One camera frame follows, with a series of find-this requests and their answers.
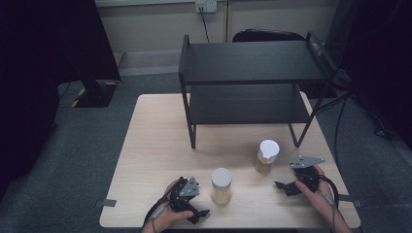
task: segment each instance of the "gray carpet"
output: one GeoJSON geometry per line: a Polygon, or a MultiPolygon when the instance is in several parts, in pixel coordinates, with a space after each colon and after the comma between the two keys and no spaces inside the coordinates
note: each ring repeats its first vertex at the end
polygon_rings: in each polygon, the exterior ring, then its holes
{"type": "MultiPolygon", "coordinates": [[[[101,109],[71,108],[82,85],[71,83],[65,92],[67,86],[59,87],[64,95],[57,126],[37,163],[10,184],[0,203],[0,232],[139,232],[102,228],[102,208],[95,204],[108,192],[137,97],[179,93],[177,74],[123,77],[110,106],[101,109]]],[[[318,115],[331,151],[340,107],[318,115]]],[[[359,107],[356,99],[348,100],[337,155],[349,192],[363,203],[358,208],[361,232],[412,232],[412,152],[375,136],[376,121],[359,107]]]]}

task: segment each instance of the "finger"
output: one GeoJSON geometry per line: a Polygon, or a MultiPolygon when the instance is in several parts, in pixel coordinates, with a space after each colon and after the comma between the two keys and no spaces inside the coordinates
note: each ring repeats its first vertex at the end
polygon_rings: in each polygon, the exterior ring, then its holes
{"type": "Polygon", "coordinates": [[[325,172],[318,165],[315,165],[314,167],[319,175],[325,175],[325,172]]]}

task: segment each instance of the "hand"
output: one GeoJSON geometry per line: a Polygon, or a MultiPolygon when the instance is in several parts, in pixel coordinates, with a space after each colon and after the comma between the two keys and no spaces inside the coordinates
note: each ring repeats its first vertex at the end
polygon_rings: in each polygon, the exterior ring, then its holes
{"type": "MultiPolygon", "coordinates": [[[[325,175],[324,171],[322,171],[318,165],[315,165],[315,169],[319,175],[325,175]]],[[[309,200],[312,207],[324,217],[334,232],[352,232],[343,216],[340,215],[339,211],[334,206],[331,206],[323,196],[322,192],[330,198],[333,197],[330,187],[326,181],[319,180],[319,188],[316,192],[312,192],[304,183],[300,181],[296,181],[295,184],[309,200]]]]}
{"type": "MultiPolygon", "coordinates": [[[[171,184],[169,184],[166,190],[164,191],[164,193],[166,193],[176,182],[177,181],[174,181],[171,184]]],[[[173,212],[170,206],[168,205],[168,203],[161,204],[154,211],[154,213],[156,213],[156,211],[162,207],[164,207],[164,211],[154,220],[154,222],[152,222],[153,220],[151,217],[151,219],[148,220],[148,222],[145,224],[142,230],[142,233],[161,232],[169,228],[170,225],[172,225],[174,222],[193,216],[193,212],[191,211],[184,211],[184,212],[178,212],[178,213],[173,212]]]]}

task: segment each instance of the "wooden table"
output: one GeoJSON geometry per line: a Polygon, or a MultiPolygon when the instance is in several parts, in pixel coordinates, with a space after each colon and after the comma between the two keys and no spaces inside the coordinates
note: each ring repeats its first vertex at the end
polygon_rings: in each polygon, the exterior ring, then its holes
{"type": "MultiPolygon", "coordinates": [[[[299,132],[303,124],[294,127],[299,132]]],[[[166,186],[181,176],[195,176],[201,194],[190,203],[211,212],[195,225],[181,221],[172,228],[326,228],[303,195],[287,197],[273,186],[274,181],[295,181],[289,165],[299,155],[324,158],[321,168],[339,193],[348,194],[316,119],[300,148],[293,145],[286,124],[199,125],[197,137],[193,150],[181,94],[141,95],[107,195],[117,204],[103,208],[100,224],[141,227],[166,186]],[[275,166],[266,176],[254,167],[258,145],[265,139],[280,146],[275,166]],[[232,198],[223,207],[210,197],[212,172],[219,167],[229,169],[233,177],[232,198]]],[[[350,227],[360,226],[353,203],[341,202],[339,209],[350,227]]]]}

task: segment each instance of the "black curtain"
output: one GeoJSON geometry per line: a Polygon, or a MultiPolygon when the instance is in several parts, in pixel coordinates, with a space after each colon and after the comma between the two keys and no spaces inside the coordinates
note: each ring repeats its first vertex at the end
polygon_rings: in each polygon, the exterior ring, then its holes
{"type": "Polygon", "coordinates": [[[50,135],[59,84],[120,76],[93,0],[2,1],[0,34],[2,193],[50,135]]]}

